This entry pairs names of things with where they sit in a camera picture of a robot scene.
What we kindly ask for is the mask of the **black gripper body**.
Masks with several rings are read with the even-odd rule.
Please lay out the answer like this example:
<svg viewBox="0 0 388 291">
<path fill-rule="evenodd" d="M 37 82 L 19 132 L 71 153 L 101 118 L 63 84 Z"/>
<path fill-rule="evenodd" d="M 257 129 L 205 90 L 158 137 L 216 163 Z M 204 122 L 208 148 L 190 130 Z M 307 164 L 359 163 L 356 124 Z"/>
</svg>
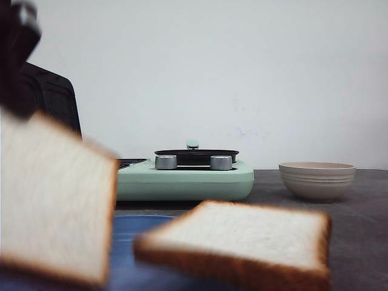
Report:
<svg viewBox="0 0 388 291">
<path fill-rule="evenodd" d="M 41 38 L 37 8 L 31 1 L 1 1 L 1 107 L 19 117 L 35 111 L 22 92 L 19 71 Z"/>
</svg>

